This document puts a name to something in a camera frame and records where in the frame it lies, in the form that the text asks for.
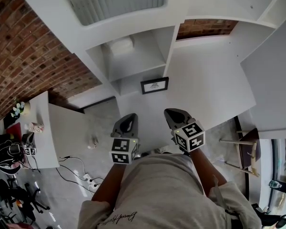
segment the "framed picture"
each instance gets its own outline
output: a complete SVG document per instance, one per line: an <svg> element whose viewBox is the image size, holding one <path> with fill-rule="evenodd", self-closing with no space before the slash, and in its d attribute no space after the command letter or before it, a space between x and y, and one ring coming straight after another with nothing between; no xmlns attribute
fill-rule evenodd
<svg viewBox="0 0 286 229"><path fill-rule="evenodd" d="M167 90L168 77L141 82L142 94Z"/></svg>

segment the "small box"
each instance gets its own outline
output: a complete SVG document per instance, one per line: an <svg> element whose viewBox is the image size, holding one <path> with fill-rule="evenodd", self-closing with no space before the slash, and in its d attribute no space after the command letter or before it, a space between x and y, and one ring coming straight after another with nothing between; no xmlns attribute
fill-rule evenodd
<svg viewBox="0 0 286 229"><path fill-rule="evenodd" d="M109 152L111 160L116 164L131 164L138 153L139 140L119 137L114 137L112 139L112 148Z"/></svg>
<svg viewBox="0 0 286 229"><path fill-rule="evenodd" d="M205 131L199 121L174 130L176 144L187 152L205 145Z"/></svg>
<svg viewBox="0 0 286 229"><path fill-rule="evenodd" d="M37 149L35 147L25 147L24 152L26 156L36 155Z"/></svg>

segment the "brick wall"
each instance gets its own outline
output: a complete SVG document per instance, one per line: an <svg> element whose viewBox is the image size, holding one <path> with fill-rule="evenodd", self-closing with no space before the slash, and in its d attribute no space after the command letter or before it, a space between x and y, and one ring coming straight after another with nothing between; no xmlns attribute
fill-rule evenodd
<svg viewBox="0 0 286 229"><path fill-rule="evenodd" d="M100 84L24 0L0 0L0 119L15 97L27 101L48 90L57 104Z"/></svg>
<svg viewBox="0 0 286 229"><path fill-rule="evenodd" d="M186 20L180 24L177 40L200 36L228 35L238 21Z"/></svg>

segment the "black picture frame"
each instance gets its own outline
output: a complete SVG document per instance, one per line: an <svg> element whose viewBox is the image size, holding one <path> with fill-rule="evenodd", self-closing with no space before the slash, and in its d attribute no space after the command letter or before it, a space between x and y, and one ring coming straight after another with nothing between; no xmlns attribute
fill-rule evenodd
<svg viewBox="0 0 286 229"><path fill-rule="evenodd" d="M168 77L163 77L163 78L143 81L143 82L141 82L142 94L151 94L151 93L155 93L155 92L165 91L165 90L168 89L168 81L169 81ZM145 85L152 84L152 83L158 83L158 82L165 82L165 87L161 88L161 89L156 89L156 90L153 90L153 91L148 91L148 92L145 91L145 89L144 89Z"/></svg>

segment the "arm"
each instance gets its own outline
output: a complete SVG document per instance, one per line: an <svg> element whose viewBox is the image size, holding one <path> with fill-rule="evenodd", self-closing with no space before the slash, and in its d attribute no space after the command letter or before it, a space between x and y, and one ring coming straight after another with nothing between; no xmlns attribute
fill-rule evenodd
<svg viewBox="0 0 286 229"><path fill-rule="evenodd" d="M219 186L227 183L223 175L211 164L201 149L192 151L190 155L207 196L209 196L210 189L215 187L213 175L217 177Z"/></svg>
<svg viewBox="0 0 286 229"><path fill-rule="evenodd" d="M114 164L92 197L92 201L108 202L114 209L126 165Z"/></svg>

